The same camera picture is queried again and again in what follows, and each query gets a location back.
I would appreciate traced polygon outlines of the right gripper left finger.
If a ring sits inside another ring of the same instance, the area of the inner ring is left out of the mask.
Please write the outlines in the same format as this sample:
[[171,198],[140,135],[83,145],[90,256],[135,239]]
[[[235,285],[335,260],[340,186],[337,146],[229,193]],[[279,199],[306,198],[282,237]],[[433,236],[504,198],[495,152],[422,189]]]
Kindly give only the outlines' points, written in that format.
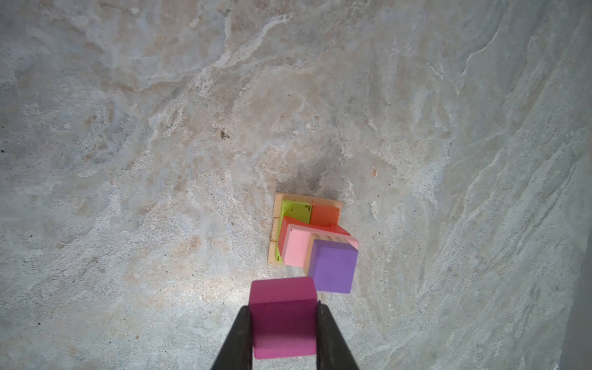
[[252,370],[253,335],[248,306],[240,308],[211,370]]

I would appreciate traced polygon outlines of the red wood block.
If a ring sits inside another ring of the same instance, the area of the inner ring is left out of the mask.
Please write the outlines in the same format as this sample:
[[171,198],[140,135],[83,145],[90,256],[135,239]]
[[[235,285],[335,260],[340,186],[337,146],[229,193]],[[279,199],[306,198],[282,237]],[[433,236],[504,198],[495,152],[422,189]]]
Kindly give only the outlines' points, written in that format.
[[282,256],[282,257],[284,256],[284,252],[287,249],[289,230],[293,226],[301,226],[301,227],[306,227],[306,228],[312,228],[313,230],[318,230],[318,231],[328,231],[328,232],[333,232],[333,233],[337,233],[337,234],[349,235],[348,231],[346,231],[344,228],[342,228],[338,224],[331,224],[328,226],[307,224],[307,223],[301,222],[299,220],[296,220],[294,217],[284,216],[282,218],[282,229],[280,231],[280,237],[277,242],[277,248],[279,250],[280,256]]

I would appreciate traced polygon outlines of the pink wood block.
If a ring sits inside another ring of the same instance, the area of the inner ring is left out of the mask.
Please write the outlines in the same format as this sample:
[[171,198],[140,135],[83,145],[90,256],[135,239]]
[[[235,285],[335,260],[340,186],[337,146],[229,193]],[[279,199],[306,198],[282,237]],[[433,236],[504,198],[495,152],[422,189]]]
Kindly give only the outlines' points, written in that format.
[[359,249],[359,241],[351,236],[337,234],[328,231],[318,231],[312,228],[293,226],[289,230],[287,249],[284,252],[283,260],[285,265],[303,268],[305,255],[307,252],[308,241],[311,234],[328,234],[331,236],[343,237],[350,240],[350,245]]

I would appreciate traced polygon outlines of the magenta wood cube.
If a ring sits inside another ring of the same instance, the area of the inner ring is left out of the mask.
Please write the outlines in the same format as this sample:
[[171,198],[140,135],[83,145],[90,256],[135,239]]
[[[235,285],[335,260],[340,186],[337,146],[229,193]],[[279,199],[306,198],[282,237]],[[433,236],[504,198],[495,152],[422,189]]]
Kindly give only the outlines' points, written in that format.
[[254,357],[314,356],[317,303],[317,291],[310,277],[252,282],[248,307]]

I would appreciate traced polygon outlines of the orange wood block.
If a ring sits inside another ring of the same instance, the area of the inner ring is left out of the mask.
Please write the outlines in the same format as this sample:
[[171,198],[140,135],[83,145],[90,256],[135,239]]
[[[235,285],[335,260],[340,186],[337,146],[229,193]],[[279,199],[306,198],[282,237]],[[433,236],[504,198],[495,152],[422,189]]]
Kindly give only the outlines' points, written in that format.
[[319,227],[332,227],[339,224],[341,210],[330,205],[313,205],[311,210],[310,225]]

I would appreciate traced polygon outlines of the purple wood cube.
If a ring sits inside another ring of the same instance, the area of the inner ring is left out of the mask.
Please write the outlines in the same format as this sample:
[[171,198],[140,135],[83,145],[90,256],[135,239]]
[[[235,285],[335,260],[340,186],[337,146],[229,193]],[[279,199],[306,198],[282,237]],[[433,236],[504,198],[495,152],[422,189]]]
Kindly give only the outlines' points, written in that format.
[[313,244],[308,277],[317,291],[350,294],[359,251],[346,243],[317,240]]

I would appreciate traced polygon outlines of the natural wood long block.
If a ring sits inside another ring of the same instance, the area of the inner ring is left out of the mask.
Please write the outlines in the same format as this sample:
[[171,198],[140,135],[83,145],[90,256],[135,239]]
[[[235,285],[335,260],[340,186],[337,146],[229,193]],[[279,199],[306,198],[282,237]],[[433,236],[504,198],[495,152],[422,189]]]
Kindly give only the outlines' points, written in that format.
[[279,265],[280,262],[276,258],[277,242],[271,241],[268,248],[268,263],[271,265]]

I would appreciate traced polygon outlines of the green wood block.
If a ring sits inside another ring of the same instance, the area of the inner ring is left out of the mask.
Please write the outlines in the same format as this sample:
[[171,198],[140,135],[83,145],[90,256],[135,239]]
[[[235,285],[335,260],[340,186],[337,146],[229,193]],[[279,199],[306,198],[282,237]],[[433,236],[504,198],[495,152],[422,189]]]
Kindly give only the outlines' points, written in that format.
[[284,218],[291,217],[304,224],[309,224],[311,220],[311,210],[312,206],[310,203],[298,200],[282,200],[278,224],[279,234],[277,238],[277,251],[275,254],[276,260],[281,262],[283,265],[285,262],[283,260],[282,253],[285,249],[286,238],[286,231],[283,230],[283,227],[288,225],[287,222],[284,221]]

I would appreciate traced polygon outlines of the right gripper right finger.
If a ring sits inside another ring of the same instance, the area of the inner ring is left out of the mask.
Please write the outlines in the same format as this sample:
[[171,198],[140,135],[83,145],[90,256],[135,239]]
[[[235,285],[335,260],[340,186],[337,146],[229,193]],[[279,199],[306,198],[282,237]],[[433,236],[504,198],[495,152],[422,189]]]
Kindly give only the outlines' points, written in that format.
[[316,307],[317,370],[359,370],[337,323],[328,307]]

